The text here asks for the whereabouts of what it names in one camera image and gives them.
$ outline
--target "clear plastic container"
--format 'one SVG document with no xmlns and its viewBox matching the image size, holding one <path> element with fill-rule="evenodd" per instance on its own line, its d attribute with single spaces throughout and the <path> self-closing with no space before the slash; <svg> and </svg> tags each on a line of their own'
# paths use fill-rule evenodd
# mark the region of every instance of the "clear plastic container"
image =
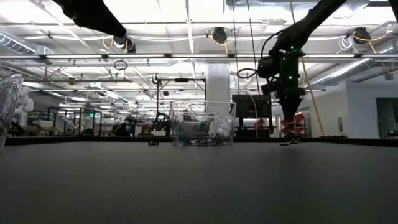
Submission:
<svg viewBox="0 0 398 224">
<path fill-rule="evenodd" d="M 235 103 L 172 101 L 170 120 L 174 146 L 232 146 Z"/>
<path fill-rule="evenodd" d="M 8 126 L 14 115 L 23 81 L 21 75 L 9 75 L 0 80 L 0 152 L 6 142 Z"/>
</svg>

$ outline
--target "dark gray table surface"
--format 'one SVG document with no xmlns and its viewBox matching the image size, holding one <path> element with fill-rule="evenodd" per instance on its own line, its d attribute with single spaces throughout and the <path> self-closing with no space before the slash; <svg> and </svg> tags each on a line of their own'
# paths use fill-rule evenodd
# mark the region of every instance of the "dark gray table surface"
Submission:
<svg viewBox="0 0 398 224">
<path fill-rule="evenodd" d="M 398 149 L 5 147 L 0 223 L 398 223 Z"/>
</svg>

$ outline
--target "table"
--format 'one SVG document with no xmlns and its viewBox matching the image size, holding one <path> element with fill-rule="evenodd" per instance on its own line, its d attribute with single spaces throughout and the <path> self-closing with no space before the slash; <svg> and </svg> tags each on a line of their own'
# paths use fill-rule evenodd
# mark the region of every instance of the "table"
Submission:
<svg viewBox="0 0 398 224">
<path fill-rule="evenodd" d="M 398 149 L 70 142 L 0 154 L 0 223 L 398 223 Z"/>
</svg>

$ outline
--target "person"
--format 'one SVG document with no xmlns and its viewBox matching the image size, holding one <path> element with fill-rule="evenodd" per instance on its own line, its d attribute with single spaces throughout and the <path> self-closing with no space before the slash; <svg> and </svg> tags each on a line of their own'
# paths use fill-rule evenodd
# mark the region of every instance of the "person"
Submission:
<svg viewBox="0 0 398 224">
<path fill-rule="evenodd" d="M 126 129 L 127 124 L 122 123 L 121 127 L 116 131 L 117 137 L 130 137 L 129 131 Z"/>
</svg>

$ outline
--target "ceiling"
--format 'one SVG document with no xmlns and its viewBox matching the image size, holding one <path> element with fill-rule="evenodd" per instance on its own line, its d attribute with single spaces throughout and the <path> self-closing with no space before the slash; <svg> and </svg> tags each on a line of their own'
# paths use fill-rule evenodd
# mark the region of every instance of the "ceiling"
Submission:
<svg viewBox="0 0 398 224">
<path fill-rule="evenodd" d="M 271 34 L 293 24 L 290 12 L 289 1 L 274 0 L 267 4 L 256 4 L 256 1 L 250 1 L 250 13 L 248 13 L 245 1 L 236 1 L 234 12 L 230 5 L 225 5 L 224 0 L 104 0 L 109 10 L 127 29 L 130 36 L 137 46 L 137 53 L 185 53 L 185 54 L 252 54 L 255 51 L 259 54 L 261 46 Z M 294 13 L 296 20 L 302 19 L 318 1 L 303 0 L 294 3 Z M 335 54 L 350 53 L 350 50 L 341 50 L 339 42 L 341 37 L 354 31 L 355 27 L 365 27 L 372 35 L 372 38 L 381 37 L 386 33 L 386 25 L 395 21 L 394 14 L 389 7 L 365 7 L 369 1 L 354 0 L 348 1 L 343 7 L 336 11 L 327 19 L 317 30 L 315 30 L 310 40 L 303 47 L 303 51 L 308 54 Z M 53 50 L 55 54 L 123 54 L 123 52 L 114 45 L 108 49 L 103 44 L 103 37 L 107 46 L 111 45 L 111 39 L 108 34 L 98 31 L 80 28 L 72 20 L 65 16 L 57 4 L 51 0 L 43 0 L 46 13 L 29 0 L 2 0 L 0 1 L 0 33 L 1 31 L 14 35 L 26 44 L 42 45 Z M 57 23 L 57 20 L 65 24 L 67 29 L 76 34 L 79 38 L 85 40 L 83 45 L 80 41 L 70 35 L 70 32 Z M 211 37 L 215 27 L 224 27 L 228 38 L 232 39 L 237 35 L 236 41 L 231 42 L 225 48 L 224 45 L 217 45 Z M 389 33 L 385 38 L 375 42 L 378 45 L 398 32 L 398 26 L 394 24 L 389 28 Z M 265 48 L 265 52 L 274 45 L 276 39 L 271 39 Z M 369 50 L 369 46 L 353 44 L 358 52 Z M 0 47 L 0 54 L 18 54 L 6 47 Z M 124 72 L 120 72 L 119 78 L 126 77 L 133 82 L 107 82 L 102 83 L 102 88 L 122 88 L 122 89 L 142 89 L 153 88 L 152 77 L 154 74 L 162 78 L 194 77 L 205 78 L 207 75 L 208 62 L 186 62 L 170 60 L 154 60 L 150 63 L 147 60 L 127 60 L 129 63 L 135 63 L 135 66 L 129 66 Z M 18 66 L 24 67 L 24 64 L 31 66 L 24 67 L 41 77 L 45 77 L 44 64 L 34 61 L 21 62 L 20 60 L 10 60 Z M 56 60 L 54 64 L 67 63 L 68 60 Z M 78 60 L 81 63 L 94 63 L 94 60 Z M 255 68 L 253 62 L 228 62 L 230 64 L 231 74 L 236 74 L 237 68 Z M 319 71 L 320 68 L 329 68 L 334 63 L 306 63 L 307 70 Z M 115 78 L 117 72 L 112 71 L 109 74 L 109 65 L 84 66 L 84 67 L 62 67 L 50 66 L 47 73 L 54 73 L 53 79 L 67 79 L 75 77 L 76 79 L 110 79 Z M 317 73 L 309 72 L 310 77 L 317 76 Z M 236 83 L 236 77 L 231 79 L 231 88 Z M 256 88 L 255 78 L 250 80 L 240 80 L 243 88 Z M 266 81 L 260 79 L 259 84 L 265 84 Z M 45 84 L 47 88 L 51 85 L 53 88 L 81 88 L 81 84 L 69 85 L 67 83 Z M 170 82 L 167 88 L 196 88 L 198 91 L 191 95 L 181 93 L 170 93 L 169 98 L 203 98 L 204 94 L 200 87 L 194 83 L 174 83 Z M 148 95 L 138 92 L 120 93 L 127 100 L 141 100 L 147 102 L 150 100 Z M 98 99 L 95 93 L 86 95 L 91 100 L 104 101 Z"/>
</svg>

